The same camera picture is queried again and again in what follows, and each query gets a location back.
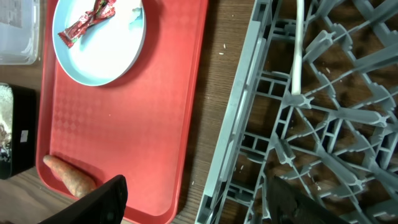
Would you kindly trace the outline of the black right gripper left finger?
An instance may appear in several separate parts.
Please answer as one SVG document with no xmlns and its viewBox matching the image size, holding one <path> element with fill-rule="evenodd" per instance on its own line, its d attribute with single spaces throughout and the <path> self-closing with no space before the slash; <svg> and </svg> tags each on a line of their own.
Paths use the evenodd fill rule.
<svg viewBox="0 0 398 224">
<path fill-rule="evenodd" d="M 126 178 L 117 175 L 40 224 L 119 224 L 128 198 Z"/>
</svg>

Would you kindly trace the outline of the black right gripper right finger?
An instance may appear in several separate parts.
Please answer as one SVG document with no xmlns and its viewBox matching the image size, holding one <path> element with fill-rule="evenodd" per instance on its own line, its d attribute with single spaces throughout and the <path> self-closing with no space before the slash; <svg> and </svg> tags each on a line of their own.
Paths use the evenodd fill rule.
<svg viewBox="0 0 398 224">
<path fill-rule="evenodd" d="M 267 181 L 266 199 L 275 224 L 348 224 L 277 176 Z"/>
</svg>

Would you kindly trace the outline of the rice and peanut leftovers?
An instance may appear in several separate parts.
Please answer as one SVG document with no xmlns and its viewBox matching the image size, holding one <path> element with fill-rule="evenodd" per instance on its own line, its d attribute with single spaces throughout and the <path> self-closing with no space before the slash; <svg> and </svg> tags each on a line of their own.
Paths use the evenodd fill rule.
<svg viewBox="0 0 398 224">
<path fill-rule="evenodd" d="M 14 96 L 9 85 L 1 84 L 1 161 L 11 161 Z"/>
</svg>

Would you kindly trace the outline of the grey dishwasher rack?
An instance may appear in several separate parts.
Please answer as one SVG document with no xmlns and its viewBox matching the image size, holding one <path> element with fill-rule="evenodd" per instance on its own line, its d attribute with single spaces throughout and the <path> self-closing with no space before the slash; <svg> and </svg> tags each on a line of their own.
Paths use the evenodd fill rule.
<svg viewBox="0 0 398 224">
<path fill-rule="evenodd" d="M 276 175 L 348 223 L 397 222 L 397 2 L 256 1 L 197 223 L 269 223 Z"/>
</svg>

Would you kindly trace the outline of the orange carrot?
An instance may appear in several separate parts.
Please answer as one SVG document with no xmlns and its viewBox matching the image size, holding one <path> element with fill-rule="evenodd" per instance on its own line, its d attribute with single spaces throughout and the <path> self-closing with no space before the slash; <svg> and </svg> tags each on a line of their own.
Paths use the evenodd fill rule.
<svg viewBox="0 0 398 224">
<path fill-rule="evenodd" d="M 96 189 L 96 184 L 90 176 L 82 173 L 70 164 L 63 162 L 59 158 L 46 155 L 43 158 L 43 162 L 60 178 L 74 197 L 82 198 Z"/>
</svg>

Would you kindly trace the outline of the red serving tray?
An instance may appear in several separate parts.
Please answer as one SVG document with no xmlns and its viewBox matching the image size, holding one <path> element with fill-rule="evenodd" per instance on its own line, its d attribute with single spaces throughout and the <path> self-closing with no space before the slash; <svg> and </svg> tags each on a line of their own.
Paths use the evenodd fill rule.
<svg viewBox="0 0 398 224">
<path fill-rule="evenodd" d="M 72 80 L 54 51 L 56 11 L 71 1 L 49 1 L 37 131 L 41 181 L 68 190 L 44 164 L 53 154 L 97 184 L 125 176 L 124 216 L 134 223 L 170 223 L 178 210 L 207 1 L 145 1 L 147 35 L 137 62 L 110 84 Z"/>
</svg>

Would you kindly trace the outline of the black tray bin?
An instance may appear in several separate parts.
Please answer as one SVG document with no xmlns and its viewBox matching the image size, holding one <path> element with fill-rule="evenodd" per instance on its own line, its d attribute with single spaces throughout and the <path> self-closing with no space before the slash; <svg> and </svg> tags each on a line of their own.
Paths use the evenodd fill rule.
<svg viewBox="0 0 398 224">
<path fill-rule="evenodd" d="M 36 94 L 33 89 L 4 83 L 13 96 L 9 158 L 1 159 L 1 178 L 32 168 L 35 164 Z"/>
</svg>

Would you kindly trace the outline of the white chopstick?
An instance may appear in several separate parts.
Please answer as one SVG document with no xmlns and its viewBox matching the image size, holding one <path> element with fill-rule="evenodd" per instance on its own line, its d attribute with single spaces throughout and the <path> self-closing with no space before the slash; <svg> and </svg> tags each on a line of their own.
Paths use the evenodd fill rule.
<svg viewBox="0 0 398 224">
<path fill-rule="evenodd" d="M 301 94 L 301 78 L 302 78 L 302 45 L 303 45 L 303 28 L 304 28 L 304 10 L 305 1 L 296 0 L 296 27 L 295 27 L 295 46 L 294 60 L 292 64 L 292 89 L 291 94 Z"/>
</svg>

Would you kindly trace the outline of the light blue plate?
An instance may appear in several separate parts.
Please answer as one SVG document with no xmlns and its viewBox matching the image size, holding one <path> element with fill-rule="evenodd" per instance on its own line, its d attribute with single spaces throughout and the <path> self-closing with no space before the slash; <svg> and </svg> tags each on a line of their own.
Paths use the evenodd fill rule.
<svg viewBox="0 0 398 224">
<path fill-rule="evenodd" d="M 90 27 L 70 49 L 58 33 L 72 26 L 95 0 L 59 0 L 53 15 L 55 55 L 64 72 L 86 86 L 108 84 L 124 75 L 135 63 L 146 37 L 142 1 L 119 0 L 113 17 Z"/>
</svg>

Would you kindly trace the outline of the red snack wrapper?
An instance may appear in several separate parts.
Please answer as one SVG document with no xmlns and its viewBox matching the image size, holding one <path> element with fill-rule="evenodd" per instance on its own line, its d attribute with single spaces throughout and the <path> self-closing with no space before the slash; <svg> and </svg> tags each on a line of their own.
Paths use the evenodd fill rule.
<svg viewBox="0 0 398 224">
<path fill-rule="evenodd" d="M 86 11 L 72 26 L 59 32 L 58 36 L 70 49 L 90 27 L 115 15 L 115 2 L 116 0 L 96 0 L 92 10 Z"/>
</svg>

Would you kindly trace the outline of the clear plastic bin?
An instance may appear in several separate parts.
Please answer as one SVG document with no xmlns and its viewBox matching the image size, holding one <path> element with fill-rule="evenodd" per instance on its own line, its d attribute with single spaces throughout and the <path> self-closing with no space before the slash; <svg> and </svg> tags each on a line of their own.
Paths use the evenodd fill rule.
<svg viewBox="0 0 398 224">
<path fill-rule="evenodd" d="M 1 65 L 33 64 L 39 35 L 39 0 L 1 0 Z"/>
</svg>

